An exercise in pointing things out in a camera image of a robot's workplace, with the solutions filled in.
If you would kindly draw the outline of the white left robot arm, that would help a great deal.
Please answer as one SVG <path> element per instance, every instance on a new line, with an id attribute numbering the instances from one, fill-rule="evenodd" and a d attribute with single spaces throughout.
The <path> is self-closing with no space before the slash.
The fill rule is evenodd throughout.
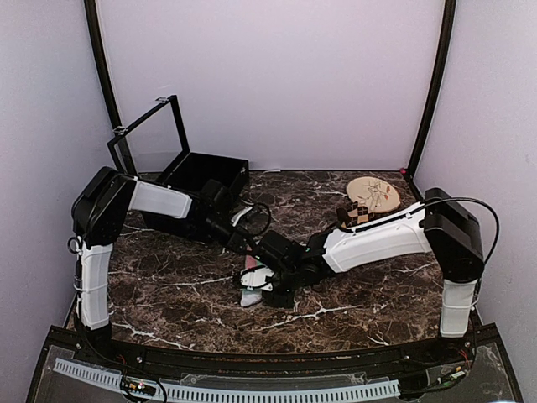
<path id="1" fill-rule="evenodd" d="M 188 192 L 101 168 L 71 208 L 74 236 L 68 248 L 76 255 L 76 317 L 82 328 L 95 332 L 109 325 L 108 268 L 130 211 L 190 224 L 238 254 L 253 251 L 254 236 L 225 214 L 223 195 L 217 181 L 209 181 L 200 192 Z"/>

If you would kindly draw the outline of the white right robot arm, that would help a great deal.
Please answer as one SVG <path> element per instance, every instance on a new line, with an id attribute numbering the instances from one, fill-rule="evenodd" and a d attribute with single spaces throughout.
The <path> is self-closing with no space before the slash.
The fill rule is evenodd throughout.
<path id="1" fill-rule="evenodd" d="M 305 245 L 269 231 L 250 250 L 259 264 L 241 273 L 241 285 L 261 292 L 271 306 L 291 307 L 299 288 L 380 260 L 432 253 L 441 268 L 443 291 L 440 336 L 429 344 L 428 356 L 446 364 L 461 349 L 476 287 L 491 257 L 482 250 L 480 223 L 463 206 L 466 202 L 495 213 L 484 201 L 431 188 L 422 202 L 401 212 L 354 228 L 318 232 Z"/>

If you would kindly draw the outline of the pink teal patterned sock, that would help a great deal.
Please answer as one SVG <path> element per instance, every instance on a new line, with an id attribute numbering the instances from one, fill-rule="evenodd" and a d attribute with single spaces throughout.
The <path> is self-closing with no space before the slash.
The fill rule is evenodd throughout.
<path id="1" fill-rule="evenodd" d="M 268 268 L 265 264 L 261 263 L 259 260 L 257 260 L 253 256 L 247 256 L 245 258 L 245 264 L 244 268 L 241 270 L 239 275 L 239 281 L 241 279 L 241 275 L 244 272 L 248 272 L 251 270 L 261 269 L 261 268 Z M 257 303 L 259 303 L 262 300 L 263 291 L 262 290 L 250 290 L 247 288 L 244 288 L 241 286 L 241 300 L 240 300 L 240 306 L 241 307 L 249 307 L 253 306 Z"/>

